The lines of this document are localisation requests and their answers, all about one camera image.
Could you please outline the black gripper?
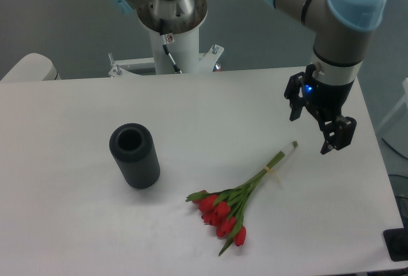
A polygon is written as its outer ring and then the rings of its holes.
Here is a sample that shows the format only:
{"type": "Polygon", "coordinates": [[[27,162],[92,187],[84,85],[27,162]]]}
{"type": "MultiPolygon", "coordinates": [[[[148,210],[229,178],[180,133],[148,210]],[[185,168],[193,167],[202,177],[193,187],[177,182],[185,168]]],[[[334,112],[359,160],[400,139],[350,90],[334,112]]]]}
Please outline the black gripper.
{"type": "Polygon", "coordinates": [[[305,72],[292,75],[284,91],[284,97],[289,101],[290,121],[298,119],[305,106],[320,122],[319,128],[324,136],[321,154],[325,155],[333,149],[343,149],[350,145],[353,139],[357,121],[352,117],[342,116],[342,106],[354,82],[328,85],[312,76],[316,71],[316,65],[309,64],[305,72]]]}

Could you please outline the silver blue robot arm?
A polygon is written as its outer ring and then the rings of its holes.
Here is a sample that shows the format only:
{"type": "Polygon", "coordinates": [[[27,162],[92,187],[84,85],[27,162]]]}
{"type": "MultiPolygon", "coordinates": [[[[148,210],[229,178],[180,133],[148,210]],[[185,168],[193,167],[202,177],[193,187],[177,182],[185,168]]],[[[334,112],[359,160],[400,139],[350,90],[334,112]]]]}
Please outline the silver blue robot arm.
{"type": "Polygon", "coordinates": [[[310,63],[291,76],[284,91],[290,120],[303,110],[324,136],[322,154],[350,145],[356,120],[342,106],[379,27],[387,0],[264,0],[316,35],[310,63]]]}

